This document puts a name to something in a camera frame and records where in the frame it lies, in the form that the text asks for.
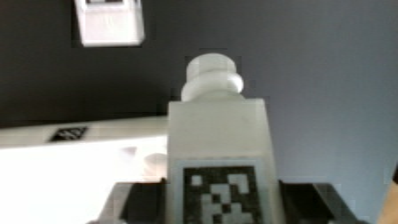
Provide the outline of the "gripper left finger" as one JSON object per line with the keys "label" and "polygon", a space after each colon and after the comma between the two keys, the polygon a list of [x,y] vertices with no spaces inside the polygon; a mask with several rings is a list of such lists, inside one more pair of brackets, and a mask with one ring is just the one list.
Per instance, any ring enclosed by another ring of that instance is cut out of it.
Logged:
{"label": "gripper left finger", "polygon": [[166,179],[114,185],[98,218],[87,224],[166,224]]}

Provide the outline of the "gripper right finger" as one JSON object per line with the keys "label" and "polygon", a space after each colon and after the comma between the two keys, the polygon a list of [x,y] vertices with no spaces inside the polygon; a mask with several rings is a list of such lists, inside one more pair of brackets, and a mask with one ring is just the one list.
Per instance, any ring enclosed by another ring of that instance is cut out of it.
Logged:
{"label": "gripper right finger", "polygon": [[286,224],[370,224],[329,183],[279,182]]}

